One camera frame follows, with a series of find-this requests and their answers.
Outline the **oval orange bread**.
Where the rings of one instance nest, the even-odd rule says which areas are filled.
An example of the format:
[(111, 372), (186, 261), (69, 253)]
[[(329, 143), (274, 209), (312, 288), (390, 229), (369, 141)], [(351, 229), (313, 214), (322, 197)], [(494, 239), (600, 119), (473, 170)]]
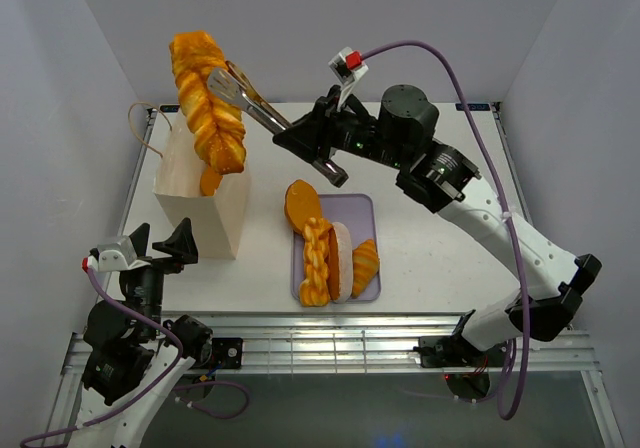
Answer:
[(323, 217), (316, 190), (304, 180), (294, 181), (285, 193), (284, 213), (293, 231), (301, 235), (309, 218)]

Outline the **chunky orange bread loaf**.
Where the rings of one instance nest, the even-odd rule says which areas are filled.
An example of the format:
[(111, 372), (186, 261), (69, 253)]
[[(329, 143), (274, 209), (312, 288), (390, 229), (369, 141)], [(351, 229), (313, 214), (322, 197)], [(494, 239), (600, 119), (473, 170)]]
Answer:
[(206, 166), (200, 178), (200, 192), (203, 196), (213, 196), (219, 188), (223, 176), (212, 167)]

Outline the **white sugared bread slice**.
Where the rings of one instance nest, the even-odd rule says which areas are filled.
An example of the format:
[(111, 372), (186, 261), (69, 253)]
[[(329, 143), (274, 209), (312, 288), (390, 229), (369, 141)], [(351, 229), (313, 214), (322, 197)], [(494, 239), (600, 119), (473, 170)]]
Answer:
[(340, 222), (334, 222), (329, 233), (328, 266), (330, 298), (333, 302), (345, 303), (352, 294), (353, 258), (349, 230)]

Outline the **long twisted braided bread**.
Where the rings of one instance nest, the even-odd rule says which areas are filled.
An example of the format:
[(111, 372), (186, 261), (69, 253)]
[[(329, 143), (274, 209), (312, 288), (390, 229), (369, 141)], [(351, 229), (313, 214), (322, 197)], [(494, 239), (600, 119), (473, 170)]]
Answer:
[(193, 134), (195, 153), (220, 175), (243, 172), (246, 130), (241, 111), (208, 88), (213, 70), (227, 67), (223, 51), (205, 31), (176, 34), (169, 51), (178, 101)]

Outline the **metal serving tongs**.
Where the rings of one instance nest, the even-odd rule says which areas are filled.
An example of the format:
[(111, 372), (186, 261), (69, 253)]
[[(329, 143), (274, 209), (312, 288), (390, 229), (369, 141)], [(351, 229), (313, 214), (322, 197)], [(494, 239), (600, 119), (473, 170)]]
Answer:
[(214, 95), (239, 108), (273, 136), (292, 126), (257, 92), (244, 72), (231, 61), (226, 62), (225, 68), (215, 67), (207, 84)]

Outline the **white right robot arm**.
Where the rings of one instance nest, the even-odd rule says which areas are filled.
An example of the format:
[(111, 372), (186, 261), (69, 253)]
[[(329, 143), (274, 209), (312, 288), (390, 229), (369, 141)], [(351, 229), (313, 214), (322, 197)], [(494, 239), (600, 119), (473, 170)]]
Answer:
[(406, 196), (466, 232), (514, 276), (526, 278), (525, 293), (464, 314), (451, 335), (421, 354), (434, 366), (474, 365), (513, 338), (554, 340), (573, 321), (600, 260), (559, 248), (521, 216), (507, 213), (496, 186), (478, 167), (435, 139), (439, 111), (419, 88), (388, 88), (377, 116), (355, 96), (339, 109), (339, 95), (333, 86), (309, 113), (274, 135), (274, 144), (314, 165), (335, 186), (347, 178), (330, 160), (336, 150), (396, 169), (396, 184)]

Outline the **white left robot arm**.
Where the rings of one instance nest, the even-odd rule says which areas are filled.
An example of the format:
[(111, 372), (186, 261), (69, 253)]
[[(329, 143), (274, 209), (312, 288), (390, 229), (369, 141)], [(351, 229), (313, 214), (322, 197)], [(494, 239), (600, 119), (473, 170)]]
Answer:
[(155, 414), (190, 368), (212, 355), (212, 330), (189, 315), (161, 319), (164, 279), (198, 261), (190, 219), (150, 243), (150, 226), (91, 249), (82, 268), (100, 296), (83, 340), (91, 348), (81, 378), (72, 447), (137, 447)]

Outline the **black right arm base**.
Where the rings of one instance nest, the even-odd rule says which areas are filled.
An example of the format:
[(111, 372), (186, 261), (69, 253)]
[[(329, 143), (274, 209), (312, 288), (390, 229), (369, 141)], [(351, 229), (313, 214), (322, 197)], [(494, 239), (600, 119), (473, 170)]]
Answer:
[(456, 336), (422, 336), (413, 347), (423, 368), (481, 368), (499, 367), (507, 354), (507, 343), (499, 343), (486, 350), (478, 350)]

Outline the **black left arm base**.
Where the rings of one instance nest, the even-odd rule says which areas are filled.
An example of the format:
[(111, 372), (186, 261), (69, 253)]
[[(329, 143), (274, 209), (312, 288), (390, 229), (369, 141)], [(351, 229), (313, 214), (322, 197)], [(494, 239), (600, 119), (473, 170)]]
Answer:
[(236, 337), (214, 337), (204, 348), (196, 369), (240, 369), (244, 340)]

